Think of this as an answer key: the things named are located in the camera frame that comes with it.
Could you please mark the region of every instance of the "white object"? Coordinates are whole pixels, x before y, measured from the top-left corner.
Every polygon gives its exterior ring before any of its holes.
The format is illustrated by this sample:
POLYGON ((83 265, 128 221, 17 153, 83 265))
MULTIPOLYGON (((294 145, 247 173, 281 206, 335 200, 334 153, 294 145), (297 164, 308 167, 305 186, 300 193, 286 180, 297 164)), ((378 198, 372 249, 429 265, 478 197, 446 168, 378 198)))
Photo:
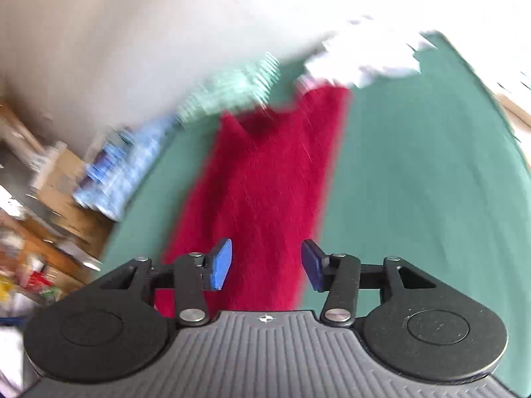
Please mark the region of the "white object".
POLYGON ((418 33, 394 30, 369 17, 349 22, 323 42, 325 50, 306 61, 307 75, 317 80, 359 88, 378 76, 420 73, 417 50, 434 48, 418 33))

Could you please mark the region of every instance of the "green table surface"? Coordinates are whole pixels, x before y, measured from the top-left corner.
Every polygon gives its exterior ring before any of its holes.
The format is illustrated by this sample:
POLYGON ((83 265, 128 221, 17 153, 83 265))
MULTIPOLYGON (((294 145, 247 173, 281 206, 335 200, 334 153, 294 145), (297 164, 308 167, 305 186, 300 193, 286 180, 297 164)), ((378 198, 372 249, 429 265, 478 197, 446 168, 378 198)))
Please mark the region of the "green table surface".
MULTIPOLYGON (((531 393, 531 181, 497 103, 440 34, 417 54, 421 75, 379 79, 354 99, 331 178, 319 244, 363 263, 400 256, 493 309, 509 332, 496 377, 531 393)), ((271 96, 285 103, 302 61, 282 66, 271 96)), ((209 156, 216 118, 177 130, 116 226, 108 272, 157 259, 209 156)), ((308 285, 301 308, 326 295, 308 285)), ((359 315, 379 303, 361 291, 359 315)))

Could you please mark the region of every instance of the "gray wall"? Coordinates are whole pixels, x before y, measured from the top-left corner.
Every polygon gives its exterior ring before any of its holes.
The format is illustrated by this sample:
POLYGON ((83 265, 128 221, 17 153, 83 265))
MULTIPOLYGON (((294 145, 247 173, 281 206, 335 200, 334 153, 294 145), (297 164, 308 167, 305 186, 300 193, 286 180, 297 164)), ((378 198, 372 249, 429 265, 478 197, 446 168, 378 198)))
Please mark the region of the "gray wall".
POLYGON ((265 51, 309 50, 362 13, 437 28, 495 73, 529 59, 528 8, 529 0, 0 0, 0 74, 36 131, 82 155, 105 125, 165 112, 206 74, 265 51))

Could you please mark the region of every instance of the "red fabric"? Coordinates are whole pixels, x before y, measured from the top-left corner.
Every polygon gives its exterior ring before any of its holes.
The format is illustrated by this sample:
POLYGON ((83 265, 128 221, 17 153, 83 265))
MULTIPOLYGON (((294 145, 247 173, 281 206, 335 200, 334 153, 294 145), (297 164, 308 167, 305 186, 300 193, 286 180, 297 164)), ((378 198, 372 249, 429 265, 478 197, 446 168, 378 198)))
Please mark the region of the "red fabric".
MULTIPOLYGON (((347 96, 348 90, 327 86, 299 98, 295 110, 221 117, 213 155, 163 256, 171 263, 184 253, 210 251, 222 237, 232 239, 224 287, 205 295, 211 313, 283 311, 297 304, 301 242, 318 221, 347 96)), ((155 303, 174 316, 172 291, 157 291, 155 303)))

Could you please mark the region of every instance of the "green object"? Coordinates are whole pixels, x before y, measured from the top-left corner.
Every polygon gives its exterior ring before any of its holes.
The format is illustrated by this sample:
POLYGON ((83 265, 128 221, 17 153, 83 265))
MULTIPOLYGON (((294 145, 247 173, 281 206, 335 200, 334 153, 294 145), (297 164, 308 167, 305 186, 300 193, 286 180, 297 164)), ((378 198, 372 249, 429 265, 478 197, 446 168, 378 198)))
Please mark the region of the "green object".
MULTIPOLYGON (((531 181, 504 115, 439 35, 416 54, 421 75, 379 79, 354 98, 323 211, 320 246, 364 263, 400 256, 493 309, 509 332, 496 377, 531 393, 531 181)), ((281 67, 271 92, 293 96, 303 61, 281 67)), ((209 119, 178 133, 112 235, 105 271, 157 258, 216 132, 209 119)), ((306 286, 301 308, 325 294, 306 286)), ((378 304, 362 291, 358 315, 378 304)))
POLYGON ((189 123, 224 110, 266 107, 278 78, 278 60, 268 52, 256 64, 222 71, 200 83, 179 105, 177 113, 183 123, 189 123))

